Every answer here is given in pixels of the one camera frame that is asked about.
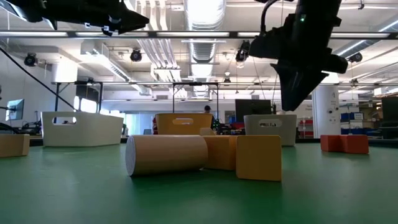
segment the wooden cylinder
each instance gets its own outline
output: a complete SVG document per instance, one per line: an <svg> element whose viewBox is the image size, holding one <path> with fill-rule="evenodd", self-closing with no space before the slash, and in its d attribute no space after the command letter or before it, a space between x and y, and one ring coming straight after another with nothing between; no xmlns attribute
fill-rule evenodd
<svg viewBox="0 0 398 224"><path fill-rule="evenodd" d="M206 141L201 136L137 135L127 140L130 176L198 170L207 159Z"/></svg>

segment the red block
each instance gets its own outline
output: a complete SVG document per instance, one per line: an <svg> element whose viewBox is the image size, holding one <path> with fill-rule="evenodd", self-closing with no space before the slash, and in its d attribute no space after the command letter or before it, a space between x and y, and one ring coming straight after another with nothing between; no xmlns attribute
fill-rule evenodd
<svg viewBox="0 0 398 224"><path fill-rule="evenodd" d="M321 149L325 152L344 152L340 136L321 135Z"/></svg>
<svg viewBox="0 0 398 224"><path fill-rule="evenodd" d="M366 135L341 135L340 139L345 153L369 153L369 141Z"/></svg>

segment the yellow bin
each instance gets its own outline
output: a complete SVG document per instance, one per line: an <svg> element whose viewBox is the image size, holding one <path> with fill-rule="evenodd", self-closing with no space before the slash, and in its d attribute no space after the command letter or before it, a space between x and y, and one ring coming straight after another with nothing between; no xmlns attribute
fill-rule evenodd
<svg viewBox="0 0 398 224"><path fill-rule="evenodd" d="M156 115L158 134L200 135L201 128L210 128L212 114L165 113Z"/></svg>

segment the green floor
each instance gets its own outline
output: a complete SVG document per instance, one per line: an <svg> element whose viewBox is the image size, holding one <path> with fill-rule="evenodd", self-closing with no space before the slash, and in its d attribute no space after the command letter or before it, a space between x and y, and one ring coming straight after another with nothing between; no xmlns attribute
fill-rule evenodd
<svg viewBox="0 0 398 224"><path fill-rule="evenodd" d="M124 145L0 159L0 223L397 223L398 149L283 150L283 181L203 170L132 180Z"/></svg>

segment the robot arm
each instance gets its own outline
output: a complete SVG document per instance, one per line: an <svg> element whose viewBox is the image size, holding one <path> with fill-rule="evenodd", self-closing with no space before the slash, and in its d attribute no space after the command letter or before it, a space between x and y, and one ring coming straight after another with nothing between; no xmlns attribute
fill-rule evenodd
<svg viewBox="0 0 398 224"><path fill-rule="evenodd" d="M271 66L280 78L282 109L294 111L301 102L328 76L327 72L345 73L345 58L332 55L328 48L341 0L298 0L296 12L289 14L282 27L266 31L265 15L278 0L266 2L262 13L261 33L251 43L249 55L277 59Z"/></svg>

